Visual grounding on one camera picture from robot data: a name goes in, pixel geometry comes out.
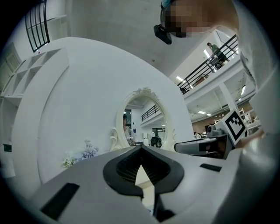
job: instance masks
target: white mirror frame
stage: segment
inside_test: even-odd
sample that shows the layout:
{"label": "white mirror frame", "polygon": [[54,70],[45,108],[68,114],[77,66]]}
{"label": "white mirror frame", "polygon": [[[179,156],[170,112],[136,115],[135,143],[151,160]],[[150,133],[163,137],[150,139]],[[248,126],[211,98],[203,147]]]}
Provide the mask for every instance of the white mirror frame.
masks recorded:
{"label": "white mirror frame", "polygon": [[127,105],[129,102],[132,100],[138,98],[138,97],[148,97],[151,101],[153,101],[161,110],[161,113],[164,117],[164,122],[165,122],[165,138],[163,140],[163,144],[161,146],[161,149],[169,150],[169,151],[174,151],[174,145],[175,145],[175,140],[174,140],[174,131],[171,123],[171,118],[170,115],[164,106],[164,104],[161,102],[161,100],[157,97],[157,95],[151,91],[148,87],[144,87],[142,89],[138,89],[137,91],[132,92],[129,94],[124,102],[121,104],[119,111],[117,113],[116,117],[116,127],[112,127],[110,130],[111,133],[111,142],[112,142],[112,148],[111,151],[117,150],[117,149],[123,149],[130,147],[126,140],[126,136],[123,131],[123,112],[125,111]]}

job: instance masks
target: balcony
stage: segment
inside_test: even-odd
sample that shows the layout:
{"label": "balcony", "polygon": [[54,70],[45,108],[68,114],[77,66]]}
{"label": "balcony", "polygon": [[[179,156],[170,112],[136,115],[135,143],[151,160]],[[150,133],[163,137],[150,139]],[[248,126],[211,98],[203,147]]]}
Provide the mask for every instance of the balcony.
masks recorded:
{"label": "balcony", "polygon": [[234,35],[225,42],[215,54],[209,56],[202,64],[200,64],[191,74],[184,78],[179,84],[179,88],[184,95],[192,90],[195,86],[209,78],[220,68],[227,66],[227,63],[238,55],[237,37]]}
{"label": "balcony", "polygon": [[142,122],[156,113],[159,114],[159,113],[161,113],[161,111],[158,108],[158,106],[154,105],[142,115]]}

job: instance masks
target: white shelf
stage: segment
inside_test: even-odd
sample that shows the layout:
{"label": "white shelf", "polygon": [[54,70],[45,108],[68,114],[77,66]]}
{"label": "white shelf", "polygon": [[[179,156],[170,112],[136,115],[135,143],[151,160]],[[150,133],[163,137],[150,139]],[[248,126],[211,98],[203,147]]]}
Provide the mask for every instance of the white shelf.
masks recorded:
{"label": "white shelf", "polygon": [[22,72],[19,72],[17,74],[15,74],[7,88],[7,90],[5,91],[5,97],[6,96],[12,96],[16,90],[16,88],[18,87],[20,81],[22,80],[22,78],[24,77],[24,75],[28,72],[28,70],[24,70]]}
{"label": "white shelf", "polygon": [[31,82],[31,80],[33,79],[33,77],[36,75],[36,73],[39,71],[41,67],[42,66],[33,67],[29,69],[28,72],[26,72],[26,74],[21,79],[20,83],[17,85],[17,88],[15,89],[13,96],[24,94],[27,86],[29,85],[29,83]]}
{"label": "white shelf", "polygon": [[38,67],[44,65],[54,54],[56,54],[60,49],[53,50],[53,51],[48,51],[46,52],[42,57],[40,57],[32,66],[33,67]]}
{"label": "white shelf", "polygon": [[14,106],[19,107],[19,104],[21,103],[23,95],[18,96],[6,96],[5,99],[10,101]]}
{"label": "white shelf", "polygon": [[20,67],[19,69],[19,73],[24,71],[24,70],[28,70],[31,68],[31,66],[40,58],[44,55],[45,53],[42,53],[42,54],[38,54],[38,55],[35,55],[31,58],[28,58],[24,63],[23,65]]}

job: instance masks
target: white wall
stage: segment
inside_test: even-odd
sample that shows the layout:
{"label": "white wall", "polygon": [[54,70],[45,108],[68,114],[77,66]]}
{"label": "white wall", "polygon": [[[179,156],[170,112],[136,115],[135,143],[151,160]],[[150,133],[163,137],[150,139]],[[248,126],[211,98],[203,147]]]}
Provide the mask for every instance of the white wall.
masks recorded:
{"label": "white wall", "polygon": [[65,0],[47,0],[47,20],[65,15]]}
{"label": "white wall", "polygon": [[116,125],[119,107],[138,88],[149,87],[165,105],[177,142],[193,139],[184,98],[160,71],[126,51],[84,38],[58,39],[42,51],[62,47],[70,66],[49,95],[39,132],[38,150],[43,155],[39,166],[48,169],[44,182],[61,171],[57,158],[65,150],[83,148],[85,139],[101,153],[109,152],[110,129]]}
{"label": "white wall", "polygon": [[152,128],[151,127],[141,127],[143,133],[146,133],[146,134],[152,134]]}
{"label": "white wall", "polygon": [[131,129],[136,129],[135,142],[143,142],[142,133],[143,130],[141,128],[143,109],[131,109]]}
{"label": "white wall", "polygon": [[22,20],[18,23],[5,47],[12,42],[14,42],[14,47],[22,61],[33,56],[33,51],[25,28],[25,18],[22,18]]}

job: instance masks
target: ceiling light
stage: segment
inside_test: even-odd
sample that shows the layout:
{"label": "ceiling light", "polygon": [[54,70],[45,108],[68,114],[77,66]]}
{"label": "ceiling light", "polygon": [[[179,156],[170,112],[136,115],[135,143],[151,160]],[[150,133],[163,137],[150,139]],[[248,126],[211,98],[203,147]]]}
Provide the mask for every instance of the ceiling light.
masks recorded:
{"label": "ceiling light", "polygon": [[207,56],[207,58],[210,58],[210,55],[209,55],[209,53],[206,51],[206,49],[204,49],[204,54]]}
{"label": "ceiling light", "polygon": [[176,79],[179,79],[181,82],[183,81],[183,79],[180,76],[177,76]]}
{"label": "ceiling light", "polygon": [[243,86],[243,88],[242,88],[242,92],[241,92],[241,95],[244,93],[244,91],[245,91],[245,87],[246,87],[246,86]]}

